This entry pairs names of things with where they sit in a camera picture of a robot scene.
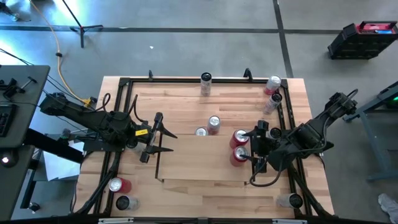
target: desk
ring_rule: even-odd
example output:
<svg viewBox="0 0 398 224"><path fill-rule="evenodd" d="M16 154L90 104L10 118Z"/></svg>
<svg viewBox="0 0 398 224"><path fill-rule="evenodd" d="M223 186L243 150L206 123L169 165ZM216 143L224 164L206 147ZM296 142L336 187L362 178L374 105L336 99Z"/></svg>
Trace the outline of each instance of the desk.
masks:
<svg viewBox="0 0 398 224"><path fill-rule="evenodd" d="M99 101L105 93L111 94L112 98L107 105L108 111L114 108L119 79L120 77L104 77ZM212 96L203 99L206 103L197 105L193 102L199 97L199 85L159 84L134 84L132 94L139 95L137 113L151 124L155 112L163 112L165 127L177 136L193 135L194 130L199 126L205 126L208 117L214 114L221 118L220 136L230 136L232 130L236 128L252 129L259 119L266 119L271 127L277 126L275 114L264 116L261 112L264 101L258 97L262 97L263 85L250 84L247 88L243 88L244 91L242 88L238 90L239 84L222 84L224 88L213 86ZM304 123L312 118L304 80L288 79L288 84L295 121L297 124ZM126 91L123 92L120 108L124 108L125 97ZM83 206L97 187L103 157L103 152L94 152L83 163L78 179L75 210ZM265 188L243 186L242 182L217 180L167 179L161 183L154 178L155 157L152 156L148 164L143 164L139 162L139 155L131 150L126 149L122 153L118 176L132 182L132 191L129 195L139 198L141 207L135 212L123 212L113 205L112 217L294 217L291 209L275 205L276 196L289 193L286 171L282 173L278 182ZM334 213L325 171L319 158L311 156L303 160L303 164L308 188L326 211ZM276 173L269 167L266 174L261 174L256 179L259 183L270 182ZM101 212L107 194L108 188L105 188ZM119 196L120 194L115 194L113 203Z"/></svg>

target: white sneaker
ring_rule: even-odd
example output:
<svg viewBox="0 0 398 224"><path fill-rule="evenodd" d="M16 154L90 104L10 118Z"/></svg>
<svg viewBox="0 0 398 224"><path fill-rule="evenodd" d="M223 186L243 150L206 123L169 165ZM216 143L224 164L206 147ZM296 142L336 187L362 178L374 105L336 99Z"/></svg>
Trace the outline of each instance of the white sneaker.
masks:
<svg viewBox="0 0 398 224"><path fill-rule="evenodd" d="M398 203L386 194L380 194L377 200L383 212L390 216L391 223L398 223Z"/></svg>

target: red soda can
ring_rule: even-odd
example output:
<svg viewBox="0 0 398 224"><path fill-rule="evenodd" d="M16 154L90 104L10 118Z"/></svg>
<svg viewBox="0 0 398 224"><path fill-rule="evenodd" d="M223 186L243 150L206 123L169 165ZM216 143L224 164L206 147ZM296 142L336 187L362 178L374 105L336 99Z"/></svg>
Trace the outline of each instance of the red soda can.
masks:
<svg viewBox="0 0 398 224"><path fill-rule="evenodd" d="M131 190L131 182L130 180L116 177L109 182L109 189L115 193L126 194L129 193Z"/></svg>
<svg viewBox="0 0 398 224"><path fill-rule="evenodd" d="M247 161L247 159L243 158L241 155L249 156L248 150L243 146L238 146L232 151L232 154L229 157L229 161L232 166L241 166Z"/></svg>
<svg viewBox="0 0 398 224"><path fill-rule="evenodd" d="M268 79L264 93L267 95L272 95L280 87L282 80L277 75L273 75Z"/></svg>
<svg viewBox="0 0 398 224"><path fill-rule="evenodd" d="M242 136L243 134L246 134L245 130L236 130L234 134L231 137L231 140L229 141L229 146L231 149L234 149L238 146L244 146L246 143L249 141L249 137L247 136Z"/></svg>
<svg viewBox="0 0 398 224"><path fill-rule="evenodd" d="M221 120L217 116L211 116L207 122L208 134L217 134L220 130Z"/></svg>

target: concrete floor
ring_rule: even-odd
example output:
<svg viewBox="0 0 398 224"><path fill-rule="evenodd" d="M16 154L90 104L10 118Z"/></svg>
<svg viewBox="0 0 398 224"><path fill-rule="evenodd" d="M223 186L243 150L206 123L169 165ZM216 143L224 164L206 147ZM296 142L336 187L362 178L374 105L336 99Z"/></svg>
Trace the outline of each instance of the concrete floor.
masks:
<svg viewBox="0 0 398 224"><path fill-rule="evenodd" d="M35 2L52 24L75 25L61 0ZM278 28L273 0L68 0L67 3L84 26ZM8 0L7 5L18 11L23 20L30 21L12 22L0 14L0 26L45 26L27 0ZM338 30L352 22L394 20L398 16L398 2L393 0L279 0L279 6L285 29ZM82 97L97 97L105 75L147 75L149 69L154 75L198 76L210 72L216 76L241 77L249 67L255 77L287 76L278 33L88 32L84 49L80 48L78 34L57 32L57 35L64 54L63 74ZM305 79L313 115L323 110L336 91L349 93L358 88L355 100L362 105L397 81L398 44L392 44L369 61L334 61L328 59L326 47L335 36L285 36L293 76ZM59 80L51 32L0 30L0 37L0 48L34 64L50 65L50 75ZM21 64L5 55L0 55L0 63ZM55 91L51 85L45 89ZM31 128L42 133L75 129L39 112L34 115ZM377 164L361 122L346 124L338 120L328 129L328 140L335 143L325 153L335 213L344 218L388 222L377 196L385 192L398 199L397 181L366 182L367 175L377 171ZM35 197L44 190L52 191L53 197ZM72 194L73 183L39 183L34 201L41 203L43 209L34 215L16 209L13 218L67 214Z"/></svg>

